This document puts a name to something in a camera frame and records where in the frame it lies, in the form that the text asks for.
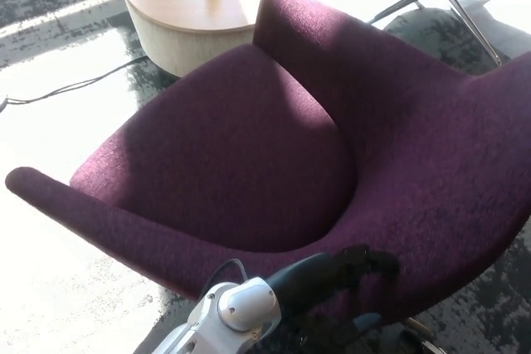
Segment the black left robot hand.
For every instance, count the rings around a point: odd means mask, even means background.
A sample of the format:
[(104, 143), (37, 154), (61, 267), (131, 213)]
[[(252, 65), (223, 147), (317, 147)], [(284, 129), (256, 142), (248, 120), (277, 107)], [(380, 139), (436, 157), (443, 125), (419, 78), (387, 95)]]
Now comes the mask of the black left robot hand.
[(349, 246), (335, 255), (318, 253), (291, 264), (266, 282), (281, 311), (281, 328), (298, 353), (345, 353), (348, 346), (381, 323), (379, 313), (365, 313), (349, 322), (335, 322), (310, 312), (342, 291), (356, 291), (366, 274), (393, 277), (399, 261), (391, 253)]

